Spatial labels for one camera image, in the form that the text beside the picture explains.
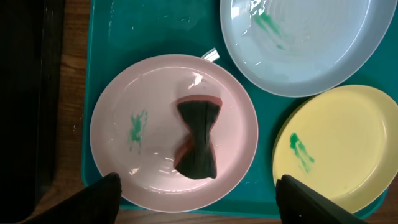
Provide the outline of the light blue plate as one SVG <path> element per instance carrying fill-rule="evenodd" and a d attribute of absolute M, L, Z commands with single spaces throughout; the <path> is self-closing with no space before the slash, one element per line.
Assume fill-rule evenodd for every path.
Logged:
<path fill-rule="evenodd" d="M 371 57 L 397 0 L 221 0 L 226 48 L 260 89 L 298 98 L 347 80 Z"/>

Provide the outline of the yellow-green plate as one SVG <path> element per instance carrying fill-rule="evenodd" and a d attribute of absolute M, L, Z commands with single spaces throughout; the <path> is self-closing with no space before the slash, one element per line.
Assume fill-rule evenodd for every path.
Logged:
<path fill-rule="evenodd" d="M 345 85 L 302 104 L 274 145 L 273 179 L 291 175 L 348 212 L 378 198 L 397 174 L 397 103 Z"/>

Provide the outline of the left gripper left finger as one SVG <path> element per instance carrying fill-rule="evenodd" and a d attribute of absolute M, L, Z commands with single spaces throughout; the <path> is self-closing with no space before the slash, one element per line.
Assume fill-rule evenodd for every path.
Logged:
<path fill-rule="evenodd" d="M 121 192 L 121 179 L 112 172 L 26 223 L 114 224 Z"/>

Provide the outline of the pink plate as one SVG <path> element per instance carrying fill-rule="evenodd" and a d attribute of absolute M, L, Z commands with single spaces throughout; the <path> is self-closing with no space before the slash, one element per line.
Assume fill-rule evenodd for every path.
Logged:
<path fill-rule="evenodd" d="M 193 180 L 175 169 L 188 138 L 178 111 L 181 98 L 219 98 L 210 139 L 217 176 Z M 121 178 L 124 199 L 157 212 L 187 212 L 230 193 L 254 159 L 259 128 L 242 85 L 213 62 L 191 55 L 160 55 L 131 65 L 99 97 L 90 146 L 102 175 Z"/>

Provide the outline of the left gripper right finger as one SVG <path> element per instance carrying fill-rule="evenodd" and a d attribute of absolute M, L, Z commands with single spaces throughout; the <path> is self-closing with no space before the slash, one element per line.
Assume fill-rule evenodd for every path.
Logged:
<path fill-rule="evenodd" d="M 277 180 L 275 192 L 283 224 L 366 224 L 291 175 Z"/>

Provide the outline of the black and red sponge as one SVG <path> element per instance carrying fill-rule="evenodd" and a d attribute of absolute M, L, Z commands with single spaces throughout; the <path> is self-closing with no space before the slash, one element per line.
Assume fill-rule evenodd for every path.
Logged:
<path fill-rule="evenodd" d="M 210 133 L 221 111 L 221 98 L 189 95 L 176 102 L 178 115 L 188 130 L 177 149 L 174 168 L 189 179 L 216 178 L 216 159 Z"/>

